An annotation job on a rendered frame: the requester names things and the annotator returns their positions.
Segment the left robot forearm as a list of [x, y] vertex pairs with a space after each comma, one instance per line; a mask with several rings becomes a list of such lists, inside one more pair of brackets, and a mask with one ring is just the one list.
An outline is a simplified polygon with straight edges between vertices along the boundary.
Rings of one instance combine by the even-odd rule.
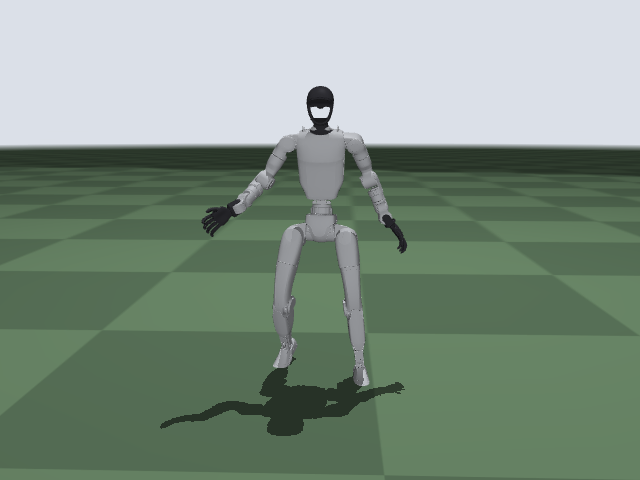
[[378, 178], [377, 174], [374, 171], [373, 171], [373, 174], [374, 174], [374, 177], [375, 177], [375, 180], [376, 180], [376, 183], [377, 183], [378, 186], [371, 188], [371, 190], [368, 191], [368, 194], [369, 194], [369, 197], [371, 197], [374, 209], [375, 209], [376, 213], [378, 214], [379, 222], [384, 224], [384, 225], [386, 225], [383, 222], [382, 217], [387, 214], [392, 218], [392, 215], [388, 211], [388, 209], [389, 209], [388, 208], [388, 204], [387, 204], [386, 199], [384, 197], [383, 189], [382, 189], [381, 183], [379, 181], [379, 178]]

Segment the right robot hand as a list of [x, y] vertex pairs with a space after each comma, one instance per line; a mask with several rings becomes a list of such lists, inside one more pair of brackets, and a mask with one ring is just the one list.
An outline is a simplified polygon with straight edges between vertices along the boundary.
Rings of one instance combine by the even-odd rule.
[[[204, 229], [204, 230], [206, 230], [206, 227], [207, 227], [210, 223], [212, 223], [213, 221], [215, 221], [215, 222], [213, 222], [212, 224], [210, 224], [210, 225], [207, 227], [207, 230], [206, 230], [206, 232], [209, 234], [209, 231], [211, 230], [211, 228], [213, 228], [216, 224], [218, 224], [218, 225], [216, 225], [216, 226], [211, 230], [210, 236], [212, 236], [212, 237], [213, 237], [214, 232], [215, 232], [217, 229], [219, 229], [221, 226], [223, 226], [224, 224], [226, 224], [226, 223], [228, 222], [228, 220], [230, 219], [230, 217], [231, 217], [231, 216], [236, 217], [236, 216], [238, 216], [238, 215], [239, 215], [239, 214], [236, 214], [236, 213], [235, 213], [235, 211], [234, 211], [234, 209], [233, 209], [233, 206], [234, 206], [234, 205], [236, 205], [236, 204], [238, 204], [239, 202], [240, 202], [240, 199], [236, 199], [236, 200], [232, 201], [231, 203], [227, 204], [227, 208], [226, 208], [226, 207], [221, 206], [221, 207], [213, 207], [213, 208], [209, 208], [209, 209], [207, 209], [207, 210], [206, 210], [206, 213], [210, 213], [210, 212], [212, 212], [212, 211], [213, 211], [213, 212], [212, 212], [212, 214], [209, 214], [208, 216], [206, 216], [206, 217], [204, 217], [204, 218], [202, 219], [202, 224], [204, 224], [203, 229]], [[211, 217], [212, 217], [212, 218], [211, 218]], [[210, 219], [210, 218], [211, 218], [211, 219]], [[208, 219], [209, 219], [209, 220], [208, 220]], [[206, 220], [208, 220], [208, 221], [205, 223], [205, 221], [206, 221]]]

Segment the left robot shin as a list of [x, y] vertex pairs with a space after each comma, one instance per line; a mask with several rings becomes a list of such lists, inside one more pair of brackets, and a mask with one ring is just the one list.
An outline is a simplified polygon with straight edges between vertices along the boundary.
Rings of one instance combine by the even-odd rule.
[[356, 369], [358, 369], [359, 364], [364, 368], [365, 326], [363, 308], [360, 311], [359, 309], [352, 310], [351, 316], [347, 318], [347, 323], [351, 345], [354, 350]]

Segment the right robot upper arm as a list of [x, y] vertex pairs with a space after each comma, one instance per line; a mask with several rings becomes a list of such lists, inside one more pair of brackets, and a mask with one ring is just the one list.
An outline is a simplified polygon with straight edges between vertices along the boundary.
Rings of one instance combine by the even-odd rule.
[[286, 153], [296, 150], [296, 142], [299, 134], [286, 135], [278, 142], [270, 155], [265, 170], [257, 177], [256, 182], [262, 185], [262, 188], [269, 190], [275, 183], [275, 175], [286, 161]]

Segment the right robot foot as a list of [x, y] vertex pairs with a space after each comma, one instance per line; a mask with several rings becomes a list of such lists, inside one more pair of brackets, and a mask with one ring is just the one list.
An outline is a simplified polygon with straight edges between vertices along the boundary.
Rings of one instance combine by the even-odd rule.
[[[290, 348], [290, 347], [289, 347]], [[293, 354], [297, 348], [297, 342], [294, 338], [292, 338], [292, 346], [290, 350], [287, 350], [287, 344], [284, 348], [280, 349], [279, 354], [273, 364], [275, 368], [286, 368], [290, 365], [292, 361]]]

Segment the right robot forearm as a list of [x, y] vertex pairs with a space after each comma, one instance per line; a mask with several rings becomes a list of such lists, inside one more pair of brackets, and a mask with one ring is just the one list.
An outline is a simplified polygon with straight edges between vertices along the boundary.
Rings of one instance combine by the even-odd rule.
[[239, 194], [237, 199], [240, 199], [240, 202], [233, 206], [236, 214], [243, 213], [248, 207], [253, 204], [256, 198], [263, 193], [262, 185], [256, 182], [256, 179], [261, 172], [257, 174], [253, 181], [248, 185], [246, 190], [244, 190], [243, 193]]

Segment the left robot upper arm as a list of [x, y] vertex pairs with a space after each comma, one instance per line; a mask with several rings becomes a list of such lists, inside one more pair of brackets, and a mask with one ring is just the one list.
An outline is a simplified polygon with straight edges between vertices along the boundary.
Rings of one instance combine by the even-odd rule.
[[362, 137], [358, 133], [343, 133], [345, 148], [353, 154], [353, 158], [362, 173], [359, 177], [365, 189], [377, 186], [372, 163]]

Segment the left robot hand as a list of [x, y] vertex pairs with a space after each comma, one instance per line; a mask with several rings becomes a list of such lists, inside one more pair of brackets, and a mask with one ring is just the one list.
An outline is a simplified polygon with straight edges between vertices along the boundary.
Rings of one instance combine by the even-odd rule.
[[397, 226], [397, 224], [395, 223], [395, 219], [392, 219], [389, 215], [384, 215], [382, 217], [383, 222], [386, 224], [384, 225], [386, 228], [391, 228], [391, 230], [393, 231], [393, 233], [398, 237], [399, 239], [399, 246], [397, 247], [397, 249], [401, 248], [399, 250], [399, 252], [404, 253], [406, 251], [407, 248], [407, 242], [405, 241], [404, 237], [403, 237], [403, 233], [400, 230], [400, 228]]

